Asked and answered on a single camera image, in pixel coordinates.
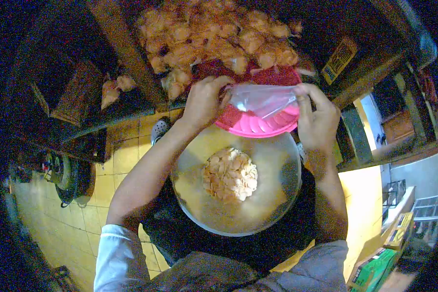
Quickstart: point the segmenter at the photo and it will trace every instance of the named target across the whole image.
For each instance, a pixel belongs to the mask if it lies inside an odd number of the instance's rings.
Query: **clear plastic bag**
[[[296,103],[295,86],[239,84],[231,89],[230,104],[242,112],[252,111],[257,117],[269,119]]]

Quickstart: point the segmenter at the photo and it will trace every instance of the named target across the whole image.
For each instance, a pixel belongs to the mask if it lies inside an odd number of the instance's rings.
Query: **pink bowl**
[[[292,86],[302,83],[300,75],[290,66],[277,66],[261,70],[251,74],[251,70],[259,66],[253,61],[249,62],[245,74],[237,75],[226,68],[221,61],[212,60],[198,64],[193,80],[201,80],[208,76],[227,75],[237,83],[253,82],[261,85]],[[284,132],[291,132],[297,127],[299,109],[296,106],[288,106],[274,117],[263,120],[256,117],[252,112],[241,112],[228,106],[222,116],[216,121],[216,125],[234,135],[248,138],[267,138]]]
[[[263,70],[251,77],[251,81],[266,85],[297,85],[302,79],[291,67]],[[291,132],[297,127],[300,110],[298,106],[289,105],[272,118],[263,120],[253,112],[241,112],[228,105],[216,125],[234,135],[248,138],[268,138],[284,132]]]
[[[298,107],[288,106],[274,117],[263,120],[252,112],[241,112],[228,105],[216,125],[234,135],[248,138],[268,138],[297,127]]]

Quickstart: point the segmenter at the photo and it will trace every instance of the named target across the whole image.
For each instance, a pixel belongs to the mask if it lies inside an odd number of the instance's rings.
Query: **food in bowl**
[[[204,189],[224,202],[245,201],[257,187],[256,165],[248,155],[235,148],[214,153],[201,174]]]

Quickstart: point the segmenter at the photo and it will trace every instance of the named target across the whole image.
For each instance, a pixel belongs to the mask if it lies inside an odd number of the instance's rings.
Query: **green box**
[[[376,292],[398,259],[398,251],[379,248],[354,267],[347,284],[350,292]]]

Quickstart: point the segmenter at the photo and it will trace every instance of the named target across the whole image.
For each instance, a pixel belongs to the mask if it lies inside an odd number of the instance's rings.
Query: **yellow tile floor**
[[[152,125],[162,116],[176,120],[181,110],[156,113],[123,122],[108,130],[110,159],[96,165],[94,191],[83,198],[85,206],[73,202],[60,208],[55,185],[35,175],[27,184],[17,184],[13,192],[20,216],[52,266],[67,266],[82,291],[93,291],[101,227],[105,225],[111,198],[120,182],[149,150]],[[376,249],[373,238],[381,230],[381,175],[379,167],[340,174],[349,213],[349,253],[344,266],[348,278],[361,252]],[[151,277],[169,268],[164,257],[150,243],[140,226],[139,237]],[[280,264],[275,271],[292,267],[303,252]]]

